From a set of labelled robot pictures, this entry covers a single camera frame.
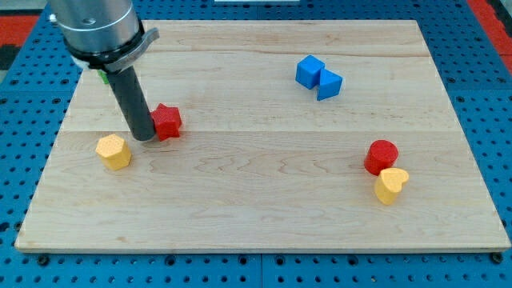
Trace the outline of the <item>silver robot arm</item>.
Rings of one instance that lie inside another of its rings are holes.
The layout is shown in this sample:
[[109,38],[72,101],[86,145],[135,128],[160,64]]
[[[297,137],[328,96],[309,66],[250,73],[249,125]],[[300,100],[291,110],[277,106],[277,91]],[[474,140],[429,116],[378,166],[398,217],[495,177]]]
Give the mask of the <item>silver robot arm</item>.
[[49,0],[50,21],[61,30],[74,60],[84,69],[119,73],[159,38],[146,30],[131,0]]

